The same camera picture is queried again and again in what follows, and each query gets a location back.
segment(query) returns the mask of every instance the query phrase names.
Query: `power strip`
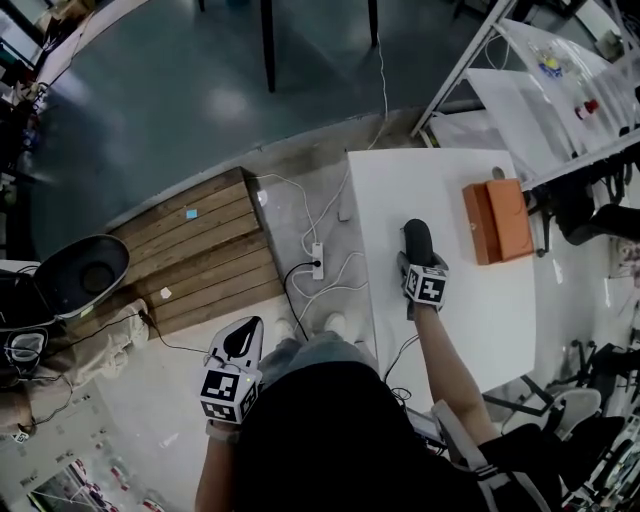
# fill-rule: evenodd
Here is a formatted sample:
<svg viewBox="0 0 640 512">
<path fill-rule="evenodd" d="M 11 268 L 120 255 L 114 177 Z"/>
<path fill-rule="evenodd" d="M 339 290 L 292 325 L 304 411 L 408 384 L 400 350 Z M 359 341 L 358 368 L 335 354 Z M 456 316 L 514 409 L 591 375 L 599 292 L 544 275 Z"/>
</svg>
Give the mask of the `power strip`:
<svg viewBox="0 0 640 512">
<path fill-rule="evenodd" d="M 322 243 L 316 242 L 311 246 L 311 258 L 313 261 L 320 262 L 320 266 L 313 267 L 313 280 L 322 281 L 324 279 L 324 257 L 322 252 Z"/>
</svg>

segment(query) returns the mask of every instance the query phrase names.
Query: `table leg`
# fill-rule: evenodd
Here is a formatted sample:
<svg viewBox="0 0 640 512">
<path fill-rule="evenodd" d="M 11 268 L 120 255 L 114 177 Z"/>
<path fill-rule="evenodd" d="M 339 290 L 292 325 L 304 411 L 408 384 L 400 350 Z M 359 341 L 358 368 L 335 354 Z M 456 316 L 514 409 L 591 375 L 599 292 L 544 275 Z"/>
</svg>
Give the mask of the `table leg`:
<svg viewBox="0 0 640 512">
<path fill-rule="evenodd" d="M 262 49 L 264 50 L 264 65 L 267 70 L 267 84 L 269 92 L 276 90 L 276 63 L 273 44 L 273 5 L 271 0 L 260 0 L 262 15 Z"/>
<path fill-rule="evenodd" d="M 371 29 L 371 48 L 378 46 L 378 0 L 369 0 L 369 28 Z"/>
</svg>

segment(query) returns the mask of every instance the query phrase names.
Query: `gray floor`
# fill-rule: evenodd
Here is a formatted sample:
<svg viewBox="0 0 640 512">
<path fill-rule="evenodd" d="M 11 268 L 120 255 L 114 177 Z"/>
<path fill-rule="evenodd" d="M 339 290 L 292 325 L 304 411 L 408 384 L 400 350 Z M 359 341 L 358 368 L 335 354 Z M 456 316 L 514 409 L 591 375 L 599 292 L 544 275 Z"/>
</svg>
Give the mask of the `gray floor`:
<svg viewBox="0 0 640 512">
<path fill-rule="evenodd" d="M 481 21 L 453 21 L 446 0 L 378 3 L 389 106 L 426 105 Z M 75 57 L 53 86 L 34 159 L 40 257 L 220 162 L 381 111 L 366 1 L 274 4 L 275 94 L 257 1 L 207 0 L 201 14 L 196 0 L 150 0 Z"/>
</svg>

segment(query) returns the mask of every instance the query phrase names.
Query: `jeans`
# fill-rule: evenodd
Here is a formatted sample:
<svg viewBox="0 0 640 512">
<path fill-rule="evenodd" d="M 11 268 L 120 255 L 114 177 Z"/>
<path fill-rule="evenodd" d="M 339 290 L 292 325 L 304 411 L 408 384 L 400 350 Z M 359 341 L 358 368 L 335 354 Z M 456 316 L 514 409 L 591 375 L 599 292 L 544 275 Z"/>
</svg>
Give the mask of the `jeans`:
<svg viewBox="0 0 640 512">
<path fill-rule="evenodd" d="M 282 340 L 271 354 L 260 361 L 258 369 L 262 372 L 266 389 L 288 373 L 320 363 L 351 361 L 366 364 L 377 371 L 375 361 L 371 359 L 335 332 L 327 331 L 308 342 L 292 338 Z"/>
</svg>

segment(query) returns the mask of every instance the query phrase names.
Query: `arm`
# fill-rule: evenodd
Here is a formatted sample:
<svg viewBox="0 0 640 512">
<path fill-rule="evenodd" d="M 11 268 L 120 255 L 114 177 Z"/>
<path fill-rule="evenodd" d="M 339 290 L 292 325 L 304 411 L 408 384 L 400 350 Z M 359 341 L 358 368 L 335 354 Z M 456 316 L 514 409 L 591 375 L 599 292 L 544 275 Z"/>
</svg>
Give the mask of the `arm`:
<svg viewBox="0 0 640 512">
<path fill-rule="evenodd" d="M 453 347 L 436 310 L 415 303 L 414 318 L 433 401 L 447 402 L 477 445 L 498 437 L 480 390 Z"/>
<path fill-rule="evenodd" d="M 234 446 L 210 438 L 202 476 L 196 493 L 196 512 L 233 510 Z"/>
</svg>

